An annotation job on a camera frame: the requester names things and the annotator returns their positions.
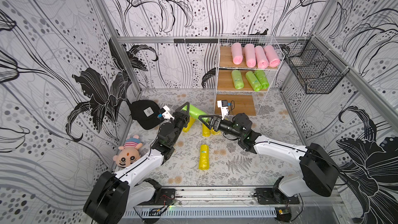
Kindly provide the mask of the green roll dark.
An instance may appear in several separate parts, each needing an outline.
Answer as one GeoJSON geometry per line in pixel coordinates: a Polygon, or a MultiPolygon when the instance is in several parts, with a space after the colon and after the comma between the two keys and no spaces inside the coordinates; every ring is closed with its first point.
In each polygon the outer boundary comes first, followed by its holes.
{"type": "MultiPolygon", "coordinates": [[[[199,120],[199,116],[202,116],[202,115],[204,116],[204,115],[208,115],[208,114],[206,112],[196,108],[192,104],[190,104],[190,116],[192,116],[195,120],[199,120]]],[[[207,117],[202,117],[202,120],[208,122],[207,117]]]]}

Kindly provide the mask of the pale green roll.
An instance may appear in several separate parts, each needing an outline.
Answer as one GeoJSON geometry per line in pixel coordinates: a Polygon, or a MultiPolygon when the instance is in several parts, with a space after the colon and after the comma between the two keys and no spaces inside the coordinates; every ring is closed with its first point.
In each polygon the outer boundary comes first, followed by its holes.
{"type": "Polygon", "coordinates": [[[231,77],[233,80],[234,88],[237,90],[240,90],[244,88],[244,81],[241,75],[241,71],[238,69],[235,69],[231,72],[231,77]]]}

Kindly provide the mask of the green roll front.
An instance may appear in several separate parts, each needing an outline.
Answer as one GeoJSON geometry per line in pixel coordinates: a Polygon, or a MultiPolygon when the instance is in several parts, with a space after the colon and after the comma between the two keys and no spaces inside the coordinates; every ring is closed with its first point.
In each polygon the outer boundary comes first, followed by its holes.
{"type": "Polygon", "coordinates": [[[258,81],[257,77],[253,72],[251,71],[246,72],[245,77],[255,92],[258,92],[262,89],[261,83],[258,81]]]}

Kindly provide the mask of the green roll sideways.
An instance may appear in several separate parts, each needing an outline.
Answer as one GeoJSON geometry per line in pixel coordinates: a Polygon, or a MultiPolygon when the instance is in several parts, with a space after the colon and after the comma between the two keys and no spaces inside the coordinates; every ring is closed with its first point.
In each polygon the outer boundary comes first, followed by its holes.
{"type": "Polygon", "coordinates": [[[257,78],[257,80],[259,81],[259,83],[262,86],[262,89],[268,89],[269,88],[269,82],[267,79],[267,76],[264,72],[264,70],[256,70],[255,71],[255,76],[257,78]]]}

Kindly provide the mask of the pink roll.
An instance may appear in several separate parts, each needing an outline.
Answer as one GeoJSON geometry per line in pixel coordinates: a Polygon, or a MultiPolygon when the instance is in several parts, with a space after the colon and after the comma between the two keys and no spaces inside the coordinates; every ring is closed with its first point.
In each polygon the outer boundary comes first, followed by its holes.
{"type": "Polygon", "coordinates": [[[234,43],[231,46],[232,61],[235,65],[240,65],[243,61],[243,49],[241,43],[234,43]]]}
{"type": "Polygon", "coordinates": [[[269,67],[278,67],[280,65],[280,58],[272,45],[265,46],[264,48],[265,55],[268,60],[269,67]]]}
{"type": "Polygon", "coordinates": [[[244,53],[247,67],[254,68],[257,63],[254,44],[246,44],[244,47],[244,53]]]}
{"type": "Polygon", "coordinates": [[[257,67],[264,69],[268,67],[268,59],[262,46],[255,46],[257,67]]]}

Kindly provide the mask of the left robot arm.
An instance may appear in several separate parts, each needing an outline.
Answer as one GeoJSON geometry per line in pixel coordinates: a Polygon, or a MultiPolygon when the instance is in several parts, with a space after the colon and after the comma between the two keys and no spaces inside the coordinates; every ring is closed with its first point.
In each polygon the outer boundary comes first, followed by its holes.
{"type": "Polygon", "coordinates": [[[162,166],[173,154],[175,144],[189,122],[190,103],[160,111],[162,123],[148,153],[116,173],[104,172],[97,180],[83,212],[98,224],[117,224],[130,207],[157,201],[161,185],[147,176],[162,166]]]}

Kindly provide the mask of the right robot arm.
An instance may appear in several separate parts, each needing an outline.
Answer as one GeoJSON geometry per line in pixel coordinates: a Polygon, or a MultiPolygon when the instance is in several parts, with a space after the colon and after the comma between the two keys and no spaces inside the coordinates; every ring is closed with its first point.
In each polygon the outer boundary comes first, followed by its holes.
{"type": "Polygon", "coordinates": [[[293,145],[272,139],[254,131],[252,121],[244,113],[237,114],[232,121],[218,115],[201,115],[198,120],[209,129],[237,138],[238,145],[246,152],[267,155],[292,165],[296,173],[282,176],[274,184],[278,193],[293,197],[311,191],[322,197],[331,196],[340,168],[322,146],[293,145]]]}

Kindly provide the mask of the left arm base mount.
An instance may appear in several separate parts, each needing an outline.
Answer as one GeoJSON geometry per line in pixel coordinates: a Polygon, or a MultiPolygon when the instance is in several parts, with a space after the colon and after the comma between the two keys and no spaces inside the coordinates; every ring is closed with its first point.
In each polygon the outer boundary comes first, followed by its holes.
{"type": "Polygon", "coordinates": [[[175,188],[165,188],[152,178],[145,179],[141,186],[149,186],[150,190],[139,205],[171,205],[175,200],[175,188]]]}

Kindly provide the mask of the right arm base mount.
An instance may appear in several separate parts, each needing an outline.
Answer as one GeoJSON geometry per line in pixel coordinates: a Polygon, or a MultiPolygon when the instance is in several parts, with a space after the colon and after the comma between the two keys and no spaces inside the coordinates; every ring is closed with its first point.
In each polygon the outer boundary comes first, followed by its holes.
{"type": "Polygon", "coordinates": [[[291,204],[300,204],[298,197],[287,197],[279,190],[274,190],[272,188],[256,188],[254,197],[261,205],[280,204],[289,206],[291,204]]]}

